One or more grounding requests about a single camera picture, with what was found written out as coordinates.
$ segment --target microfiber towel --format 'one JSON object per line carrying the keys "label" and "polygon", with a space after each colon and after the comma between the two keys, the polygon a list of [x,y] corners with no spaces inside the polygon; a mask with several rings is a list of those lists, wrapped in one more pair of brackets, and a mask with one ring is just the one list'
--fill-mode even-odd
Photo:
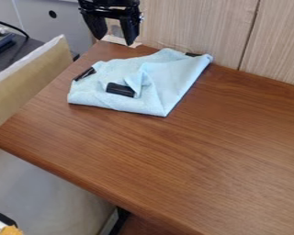
{"label": "microfiber towel", "polygon": [[[68,102],[166,117],[212,60],[208,54],[190,57],[163,49],[139,58],[97,62],[95,74],[72,82]],[[129,86],[135,96],[107,93],[109,83]]]}

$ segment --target wood grain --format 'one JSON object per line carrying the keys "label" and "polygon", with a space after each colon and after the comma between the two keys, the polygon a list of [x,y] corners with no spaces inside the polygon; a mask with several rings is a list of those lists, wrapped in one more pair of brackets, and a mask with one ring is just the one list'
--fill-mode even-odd
{"label": "wood grain", "polygon": [[209,53],[237,69],[257,0],[142,0],[140,40],[158,49]]}
{"label": "wood grain", "polygon": [[294,84],[294,0],[262,0],[241,70]]}
{"label": "wood grain", "polygon": [[165,228],[154,226],[141,218],[131,215],[123,225],[119,235],[181,235]]}
{"label": "wood grain", "polygon": [[211,65],[167,118],[68,105],[98,42],[0,128],[0,148],[180,234],[294,235],[294,86]]}

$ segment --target wooden table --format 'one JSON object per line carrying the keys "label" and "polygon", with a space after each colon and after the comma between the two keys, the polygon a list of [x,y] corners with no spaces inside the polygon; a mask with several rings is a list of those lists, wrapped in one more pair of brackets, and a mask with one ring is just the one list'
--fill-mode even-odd
{"label": "wooden table", "polygon": [[66,102],[97,43],[0,128],[0,148],[176,234],[294,235],[294,86],[211,65],[167,118]]}

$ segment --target black cable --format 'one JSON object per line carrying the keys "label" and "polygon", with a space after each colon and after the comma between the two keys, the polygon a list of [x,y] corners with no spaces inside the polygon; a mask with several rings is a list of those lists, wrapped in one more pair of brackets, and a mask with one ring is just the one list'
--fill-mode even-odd
{"label": "black cable", "polygon": [[0,21],[0,25],[7,26],[7,27],[10,27],[10,28],[13,28],[14,30],[17,30],[17,31],[21,32],[22,34],[24,34],[26,36],[26,40],[28,40],[30,38],[30,36],[27,34],[27,32],[25,32],[24,30],[22,30],[20,28],[17,28],[15,26],[12,26],[12,25],[7,24],[7,23],[2,22],[2,21]]}

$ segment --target beige panel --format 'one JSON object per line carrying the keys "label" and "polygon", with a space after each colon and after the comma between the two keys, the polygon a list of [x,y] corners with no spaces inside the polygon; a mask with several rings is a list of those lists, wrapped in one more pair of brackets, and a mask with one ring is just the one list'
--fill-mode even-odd
{"label": "beige panel", "polygon": [[257,0],[142,0],[141,40],[161,49],[210,53],[238,68]]}
{"label": "beige panel", "polygon": [[294,84],[294,0],[261,0],[242,70]]}

